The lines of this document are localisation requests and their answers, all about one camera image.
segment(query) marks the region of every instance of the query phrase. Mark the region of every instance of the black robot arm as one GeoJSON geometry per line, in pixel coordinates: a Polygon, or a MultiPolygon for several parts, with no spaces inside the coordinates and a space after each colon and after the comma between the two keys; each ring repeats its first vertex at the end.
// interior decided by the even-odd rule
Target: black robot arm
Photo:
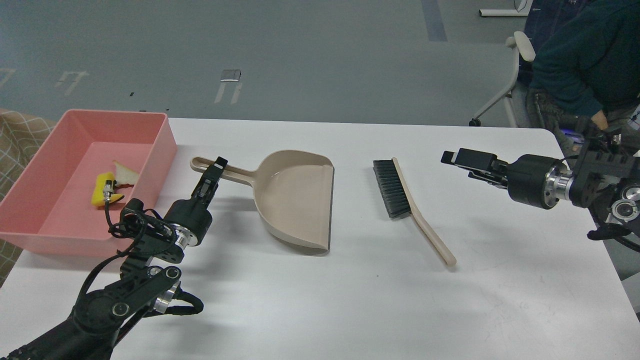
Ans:
{"type": "Polygon", "coordinates": [[[143,317],[201,312],[202,301],[181,289],[179,268],[150,266],[150,262],[158,258],[180,263],[187,246],[202,242],[212,222],[207,207],[226,166],[227,161],[218,158],[202,174],[191,198],[174,202],[164,218],[153,210],[144,210],[138,199],[127,203],[119,223],[111,224],[108,218],[113,236],[132,238],[131,246],[91,271],[65,321],[0,360],[107,360],[118,342],[143,317]],[[120,280],[88,292],[97,274],[118,258],[125,258],[120,280]],[[173,299],[189,302],[191,306],[169,307],[173,299]]]}
{"type": "Polygon", "coordinates": [[[614,238],[639,251],[620,236],[631,232],[640,236],[640,158],[621,153],[619,142],[619,134],[588,138],[571,170],[563,160],[546,156],[526,154],[509,164],[495,154],[470,149],[445,151],[441,162],[506,189],[517,202],[551,209],[560,200],[570,200],[574,206],[589,208],[598,222],[598,230],[589,232],[589,238],[614,238]],[[598,221],[592,204],[605,190],[610,190],[609,214],[606,221],[598,221]]]}

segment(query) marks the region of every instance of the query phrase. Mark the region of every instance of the person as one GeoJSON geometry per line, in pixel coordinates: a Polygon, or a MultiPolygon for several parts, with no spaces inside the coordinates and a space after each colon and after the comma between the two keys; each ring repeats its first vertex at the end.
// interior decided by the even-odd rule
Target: person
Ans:
{"type": "Polygon", "coordinates": [[[536,53],[527,93],[534,127],[555,136],[565,156],[579,145],[563,129],[620,126],[622,146],[640,149],[628,125],[640,103],[640,0],[596,0],[551,36],[536,53]]]}

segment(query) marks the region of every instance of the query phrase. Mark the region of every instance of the pink tray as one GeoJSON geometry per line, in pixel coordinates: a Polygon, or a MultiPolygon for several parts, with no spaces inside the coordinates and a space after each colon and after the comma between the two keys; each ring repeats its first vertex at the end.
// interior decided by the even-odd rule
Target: pink tray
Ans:
{"type": "Polygon", "coordinates": [[[107,232],[104,210],[91,205],[95,178],[113,160],[140,173],[109,210],[118,221],[132,197],[156,204],[177,146],[166,114],[69,110],[0,202],[0,238],[46,254],[106,257],[130,239],[107,232]]]}

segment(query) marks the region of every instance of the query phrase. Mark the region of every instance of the beige dustpan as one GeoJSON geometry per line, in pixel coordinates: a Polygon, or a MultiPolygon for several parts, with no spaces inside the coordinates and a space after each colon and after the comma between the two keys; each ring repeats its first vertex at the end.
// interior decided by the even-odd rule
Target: beige dustpan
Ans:
{"type": "MultiPolygon", "coordinates": [[[[193,158],[191,168],[204,172],[213,163],[193,158]]],[[[258,212],[277,238],[329,249],[333,164],[328,158],[297,150],[276,151],[255,171],[227,165],[222,178],[253,188],[258,212]]]]}

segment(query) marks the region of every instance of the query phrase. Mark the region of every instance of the white chair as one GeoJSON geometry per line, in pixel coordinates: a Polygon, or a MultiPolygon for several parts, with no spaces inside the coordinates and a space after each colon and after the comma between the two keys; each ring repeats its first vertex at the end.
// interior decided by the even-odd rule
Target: white chair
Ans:
{"type": "Polygon", "coordinates": [[[520,105],[524,108],[524,97],[522,93],[526,94],[525,86],[518,83],[518,71],[520,69],[520,57],[522,57],[525,61],[533,62],[533,59],[536,57],[536,51],[533,49],[531,45],[531,41],[523,33],[522,31],[516,31],[513,33],[512,37],[508,37],[505,45],[511,49],[513,49],[513,72],[511,74],[511,79],[509,83],[499,92],[497,93],[491,100],[489,100],[480,110],[476,112],[474,117],[469,122],[469,126],[480,126],[479,117],[486,113],[493,105],[496,105],[500,100],[504,99],[504,107],[507,111],[507,118],[509,119],[509,125],[511,127],[518,127],[518,123],[523,124],[527,122],[526,120],[521,120],[520,122],[517,119],[521,119],[515,111],[513,110],[513,98],[514,93],[518,92],[520,94],[519,100],[520,105]]]}

